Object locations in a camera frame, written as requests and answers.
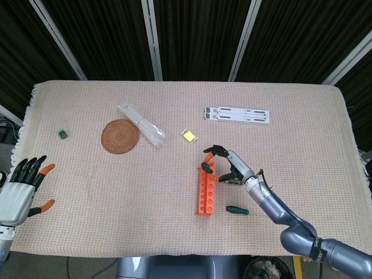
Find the white folding laptop stand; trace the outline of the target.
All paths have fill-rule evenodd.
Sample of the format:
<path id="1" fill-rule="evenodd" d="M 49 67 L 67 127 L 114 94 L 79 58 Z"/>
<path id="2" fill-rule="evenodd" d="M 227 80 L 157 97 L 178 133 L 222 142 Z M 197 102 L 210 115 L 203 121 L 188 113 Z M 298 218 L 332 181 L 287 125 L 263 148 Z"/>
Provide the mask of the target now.
<path id="1" fill-rule="evenodd" d="M 270 113 L 267 110 L 232 108 L 232 107 L 204 107 L 206 120 L 236 121 L 241 123 L 270 124 Z"/>

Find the grey robot torso base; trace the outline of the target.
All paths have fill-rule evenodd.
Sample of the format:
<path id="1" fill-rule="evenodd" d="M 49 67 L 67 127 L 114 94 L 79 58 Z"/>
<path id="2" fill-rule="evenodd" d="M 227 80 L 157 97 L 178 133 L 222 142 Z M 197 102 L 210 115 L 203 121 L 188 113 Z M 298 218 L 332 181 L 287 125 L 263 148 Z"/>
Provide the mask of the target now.
<path id="1" fill-rule="evenodd" d="M 243 279 L 249 259 L 244 255 L 123 257 L 115 279 Z"/>

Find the bundle of clear plastic tubes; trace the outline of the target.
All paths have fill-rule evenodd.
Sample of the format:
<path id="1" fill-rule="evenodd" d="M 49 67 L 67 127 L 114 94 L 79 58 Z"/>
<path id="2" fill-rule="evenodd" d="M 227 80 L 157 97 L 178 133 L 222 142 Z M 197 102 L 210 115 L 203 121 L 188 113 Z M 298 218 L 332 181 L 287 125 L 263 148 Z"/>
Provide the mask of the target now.
<path id="1" fill-rule="evenodd" d="M 161 148 L 166 139 L 165 133 L 143 117 L 136 108 L 131 105 L 118 105 L 118 110 L 128 118 L 145 138 L 156 148 Z"/>

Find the white partition frame post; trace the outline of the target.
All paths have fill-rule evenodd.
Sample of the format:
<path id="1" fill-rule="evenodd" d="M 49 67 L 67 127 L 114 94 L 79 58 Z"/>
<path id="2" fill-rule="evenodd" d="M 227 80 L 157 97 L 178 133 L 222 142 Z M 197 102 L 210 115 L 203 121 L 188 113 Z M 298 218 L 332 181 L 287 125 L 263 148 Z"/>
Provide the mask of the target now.
<path id="1" fill-rule="evenodd" d="M 337 84 L 359 61 L 372 50 L 372 30 L 351 50 L 341 63 L 322 82 L 323 85 Z"/>
<path id="2" fill-rule="evenodd" d="M 142 12 L 148 39 L 149 53 L 155 81 L 163 81 L 158 31 L 153 0 L 141 0 Z"/>
<path id="3" fill-rule="evenodd" d="M 28 0 L 40 20 L 42 21 L 43 25 L 45 26 L 46 30 L 49 32 L 51 37 L 53 38 L 55 44 L 60 49 L 61 53 L 67 60 L 68 64 L 76 74 L 79 80 L 87 81 L 87 76 L 85 75 L 83 69 L 81 68 L 78 60 L 76 59 L 75 55 L 73 54 L 72 50 L 68 46 L 65 38 L 63 37 L 62 33 L 58 29 L 56 23 L 54 22 L 53 18 L 47 11 L 45 5 L 43 4 L 42 0 Z"/>
<path id="4" fill-rule="evenodd" d="M 253 27 L 255 25 L 256 18 L 261 7 L 262 0 L 251 0 L 249 9 L 246 15 L 245 23 L 242 29 L 241 37 L 237 46 L 237 50 L 234 56 L 234 60 L 231 66 L 228 82 L 234 82 L 237 78 L 239 68 L 244 57 L 246 47 L 248 45 L 250 36 L 252 34 Z"/>
<path id="5" fill-rule="evenodd" d="M 17 124 L 19 127 L 23 126 L 23 120 L 14 115 L 11 111 L 7 110 L 4 106 L 0 105 L 0 114 Z"/>

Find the black trash bin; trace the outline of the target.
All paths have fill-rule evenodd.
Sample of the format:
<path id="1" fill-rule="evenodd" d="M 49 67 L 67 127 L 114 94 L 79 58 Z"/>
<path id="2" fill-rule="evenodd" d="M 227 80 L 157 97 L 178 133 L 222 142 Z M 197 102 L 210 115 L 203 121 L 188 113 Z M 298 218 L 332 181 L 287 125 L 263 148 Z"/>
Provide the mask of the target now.
<path id="1" fill-rule="evenodd" d="M 244 270 L 243 279 L 294 279 L 294 275 L 277 257 L 252 256 Z"/>

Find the round woven rattan coaster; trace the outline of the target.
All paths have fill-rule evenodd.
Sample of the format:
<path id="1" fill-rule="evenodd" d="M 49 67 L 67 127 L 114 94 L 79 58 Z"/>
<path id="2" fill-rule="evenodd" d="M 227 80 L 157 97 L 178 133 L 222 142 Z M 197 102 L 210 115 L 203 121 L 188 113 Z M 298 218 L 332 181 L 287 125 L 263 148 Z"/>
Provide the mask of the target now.
<path id="1" fill-rule="evenodd" d="M 139 129 L 128 119 L 109 122 L 102 131 L 101 144 L 112 154 L 124 154 L 131 151 L 140 138 Z"/>

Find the thick teal black screwdriver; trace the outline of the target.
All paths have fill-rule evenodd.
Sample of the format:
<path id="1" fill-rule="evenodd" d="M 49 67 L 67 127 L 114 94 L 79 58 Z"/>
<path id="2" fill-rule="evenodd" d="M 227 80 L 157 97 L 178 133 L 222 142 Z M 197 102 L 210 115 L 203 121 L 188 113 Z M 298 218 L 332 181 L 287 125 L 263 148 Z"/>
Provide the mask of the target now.
<path id="1" fill-rule="evenodd" d="M 237 206 L 227 206 L 226 211 L 232 213 L 232 214 L 242 214 L 242 215 L 248 215 L 249 210 L 248 209 L 243 209 Z"/>

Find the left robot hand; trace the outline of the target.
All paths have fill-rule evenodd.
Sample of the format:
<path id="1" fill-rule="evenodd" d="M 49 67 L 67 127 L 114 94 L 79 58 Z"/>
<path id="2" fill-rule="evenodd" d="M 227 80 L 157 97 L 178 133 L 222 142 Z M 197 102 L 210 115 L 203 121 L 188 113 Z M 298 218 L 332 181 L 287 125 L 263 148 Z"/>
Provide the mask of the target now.
<path id="1" fill-rule="evenodd" d="M 4 183 L 0 191 L 0 226 L 17 227 L 26 218 L 44 213 L 55 204 L 55 200 L 51 199 L 42 206 L 32 207 L 44 178 L 55 167 L 52 163 L 42 169 L 41 165 L 46 158 L 44 155 L 23 159 Z"/>

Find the beige woven tablecloth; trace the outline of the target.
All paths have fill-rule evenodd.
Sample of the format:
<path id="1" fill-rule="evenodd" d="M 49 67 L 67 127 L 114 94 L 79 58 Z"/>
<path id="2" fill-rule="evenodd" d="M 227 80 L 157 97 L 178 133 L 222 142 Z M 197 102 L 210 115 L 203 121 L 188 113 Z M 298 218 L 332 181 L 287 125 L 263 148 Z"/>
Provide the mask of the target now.
<path id="1" fill-rule="evenodd" d="M 154 147 L 112 154 L 105 126 L 131 105 L 161 129 Z M 204 107 L 267 110 L 270 124 L 206 120 Z M 68 137 L 60 139 L 64 129 Z M 187 142 L 182 131 L 198 139 Z M 274 224 L 241 185 L 216 184 L 214 212 L 197 214 L 204 150 L 236 152 L 322 238 L 372 254 L 372 205 L 344 98 L 314 84 L 47 81 L 34 86 L 12 162 L 46 155 L 55 168 L 17 228 L 13 251 L 77 257 L 285 255 Z M 227 206 L 248 209 L 232 214 Z"/>

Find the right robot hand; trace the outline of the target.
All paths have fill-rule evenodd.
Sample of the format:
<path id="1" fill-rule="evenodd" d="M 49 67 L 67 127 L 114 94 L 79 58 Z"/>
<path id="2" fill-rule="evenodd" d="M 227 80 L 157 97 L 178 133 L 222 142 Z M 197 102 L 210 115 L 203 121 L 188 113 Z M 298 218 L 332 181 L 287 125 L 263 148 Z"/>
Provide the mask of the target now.
<path id="1" fill-rule="evenodd" d="M 226 150 L 220 145 L 213 145 L 203 151 L 207 156 L 203 162 L 209 163 L 215 156 L 226 158 L 230 163 L 230 172 L 222 176 L 212 174 L 215 182 L 223 183 L 227 180 L 240 180 L 244 184 L 249 178 L 254 177 L 253 170 L 232 150 Z"/>

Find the orange screwdriver holder rack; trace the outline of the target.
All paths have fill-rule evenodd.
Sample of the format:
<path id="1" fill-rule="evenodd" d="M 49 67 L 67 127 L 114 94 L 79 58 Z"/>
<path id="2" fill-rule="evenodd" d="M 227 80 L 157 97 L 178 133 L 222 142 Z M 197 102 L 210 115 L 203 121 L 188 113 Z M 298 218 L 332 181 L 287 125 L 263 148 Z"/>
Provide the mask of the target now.
<path id="1" fill-rule="evenodd" d="M 209 163 L 214 171 L 214 162 Z M 214 185 L 212 174 L 206 174 L 201 167 L 199 170 L 199 215 L 210 216 L 214 212 Z"/>

